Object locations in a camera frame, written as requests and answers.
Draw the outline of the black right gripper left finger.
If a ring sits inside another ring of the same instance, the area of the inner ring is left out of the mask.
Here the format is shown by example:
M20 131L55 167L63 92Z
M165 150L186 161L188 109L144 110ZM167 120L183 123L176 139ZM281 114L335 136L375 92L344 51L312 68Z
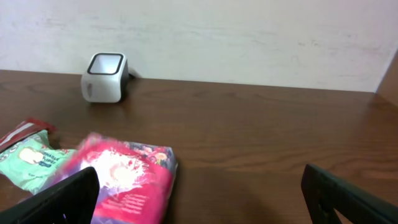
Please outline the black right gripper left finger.
M1 224L90 223L100 185L87 167L1 212Z

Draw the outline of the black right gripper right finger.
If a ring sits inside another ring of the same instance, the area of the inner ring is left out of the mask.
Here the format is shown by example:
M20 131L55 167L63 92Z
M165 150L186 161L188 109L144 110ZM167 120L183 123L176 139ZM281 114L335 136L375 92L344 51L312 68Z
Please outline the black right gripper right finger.
M301 189L313 223L397 224L397 207L313 165L305 166Z

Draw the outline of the mint green wipes packet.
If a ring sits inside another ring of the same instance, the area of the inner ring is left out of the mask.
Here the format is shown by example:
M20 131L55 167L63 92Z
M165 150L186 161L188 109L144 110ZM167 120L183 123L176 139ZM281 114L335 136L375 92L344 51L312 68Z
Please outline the mint green wipes packet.
M37 194L74 153L74 149L52 148L48 132L42 130L1 153L1 174L20 189Z

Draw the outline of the red purple pad package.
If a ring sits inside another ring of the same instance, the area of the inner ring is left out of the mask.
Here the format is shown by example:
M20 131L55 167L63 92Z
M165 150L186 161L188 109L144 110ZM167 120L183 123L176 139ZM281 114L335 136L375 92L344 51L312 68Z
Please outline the red purple pad package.
M92 223L160 223L178 163L171 147L89 134L45 183L50 187L94 167L99 194Z

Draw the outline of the orange snack bar wrapper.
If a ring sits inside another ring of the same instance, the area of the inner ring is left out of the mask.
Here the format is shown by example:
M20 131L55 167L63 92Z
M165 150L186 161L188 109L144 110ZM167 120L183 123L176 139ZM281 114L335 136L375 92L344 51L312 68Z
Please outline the orange snack bar wrapper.
M43 130L46 130L48 133L54 133L57 129L55 126L39 119L26 119L1 138L1 152Z

